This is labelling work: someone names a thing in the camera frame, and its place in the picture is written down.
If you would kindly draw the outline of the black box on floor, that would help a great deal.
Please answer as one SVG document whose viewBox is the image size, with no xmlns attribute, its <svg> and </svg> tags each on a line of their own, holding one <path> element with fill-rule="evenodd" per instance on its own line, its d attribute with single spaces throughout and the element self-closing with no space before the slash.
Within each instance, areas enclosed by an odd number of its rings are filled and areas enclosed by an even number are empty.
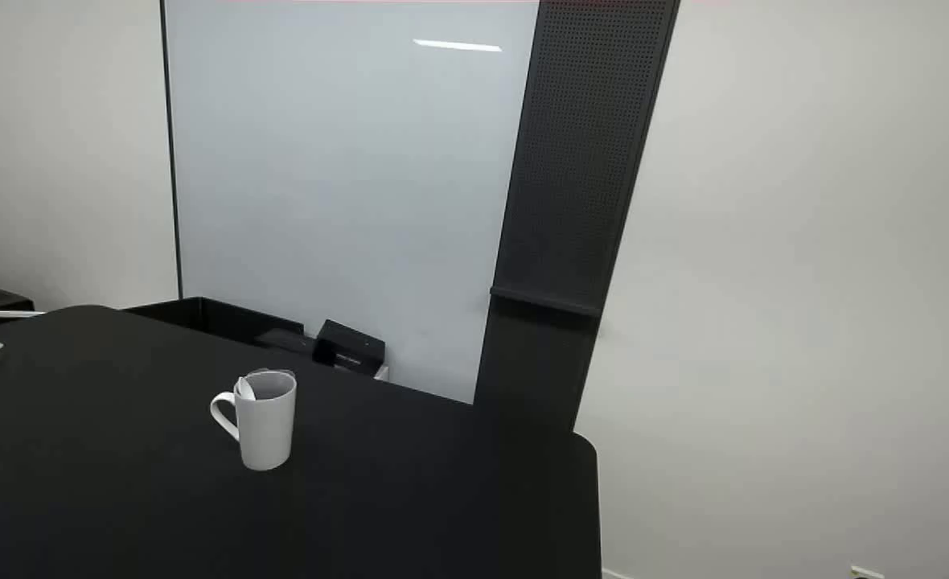
<svg viewBox="0 0 949 579">
<path fill-rule="evenodd" d="M 385 363 L 385 343 L 340 320 L 325 320 L 312 357 L 325 368 L 376 375 Z"/>
</svg>

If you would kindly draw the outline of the large whiteboard panel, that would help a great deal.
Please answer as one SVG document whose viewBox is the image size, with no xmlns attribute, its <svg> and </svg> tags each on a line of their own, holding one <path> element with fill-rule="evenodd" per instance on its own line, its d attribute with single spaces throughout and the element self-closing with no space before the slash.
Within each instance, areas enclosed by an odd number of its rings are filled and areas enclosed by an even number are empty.
<svg viewBox="0 0 949 579">
<path fill-rule="evenodd" d="M 163 0 L 185 288 L 477 396 L 540 0 Z"/>
</svg>

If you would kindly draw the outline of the white ceramic mug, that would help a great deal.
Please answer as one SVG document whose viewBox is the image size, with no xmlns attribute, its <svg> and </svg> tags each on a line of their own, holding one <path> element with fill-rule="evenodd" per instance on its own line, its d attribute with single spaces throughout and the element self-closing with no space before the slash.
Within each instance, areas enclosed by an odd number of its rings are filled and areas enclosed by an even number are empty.
<svg viewBox="0 0 949 579">
<path fill-rule="evenodd" d="M 296 425 L 296 375 L 254 371 L 210 401 L 213 422 L 239 444 L 247 470 L 267 474 L 290 460 Z"/>
</svg>

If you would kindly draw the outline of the dark vertical pillar panel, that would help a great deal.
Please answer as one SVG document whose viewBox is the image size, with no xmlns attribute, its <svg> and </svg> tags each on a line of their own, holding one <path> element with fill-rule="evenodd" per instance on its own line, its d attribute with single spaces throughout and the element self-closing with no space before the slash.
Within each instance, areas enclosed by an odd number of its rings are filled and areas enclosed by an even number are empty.
<svg viewBox="0 0 949 579">
<path fill-rule="evenodd" d="M 540 0 L 477 404 L 570 432 L 683 0 Z"/>
</svg>

